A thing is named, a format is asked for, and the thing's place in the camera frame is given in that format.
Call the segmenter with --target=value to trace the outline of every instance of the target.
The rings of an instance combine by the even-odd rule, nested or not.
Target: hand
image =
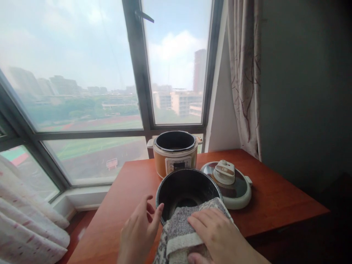
[[[195,212],[188,222],[209,250],[213,259],[210,263],[270,264],[220,210],[210,208]],[[199,253],[189,254],[188,261],[191,264],[209,264]]]
[[[151,198],[153,198],[152,195],[142,198],[122,228],[117,264],[143,264],[145,262],[157,235],[164,208],[162,203],[154,212],[152,205],[148,203]]]

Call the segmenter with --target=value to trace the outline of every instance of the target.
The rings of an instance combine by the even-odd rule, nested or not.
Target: black inner pot
[[[216,183],[196,169],[179,169],[166,176],[159,185],[155,203],[164,203],[161,223],[171,218],[177,207],[200,205],[215,197],[222,199]]]
[[[195,145],[195,136],[183,131],[170,131],[160,134],[155,144],[162,150],[181,152],[191,149]]]

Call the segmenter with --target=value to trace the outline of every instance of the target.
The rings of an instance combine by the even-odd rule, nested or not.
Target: towel
[[[192,252],[198,252],[208,260],[211,259],[203,241],[187,221],[192,213],[206,208],[218,208],[234,222],[219,198],[194,207],[176,208],[171,219],[164,225],[153,264],[186,264],[187,257]]]

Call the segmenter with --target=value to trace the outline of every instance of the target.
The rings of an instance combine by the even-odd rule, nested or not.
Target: patterned curtain
[[[241,148],[261,160],[259,95],[261,0],[228,0],[232,95]]]
[[[54,264],[67,252],[69,222],[0,157],[0,263]]]

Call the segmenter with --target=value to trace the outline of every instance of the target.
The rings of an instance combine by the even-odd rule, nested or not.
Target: sky
[[[211,0],[142,0],[151,83],[192,90],[194,52],[207,48]],[[0,69],[62,75],[108,90],[134,85],[121,0],[3,0]]]

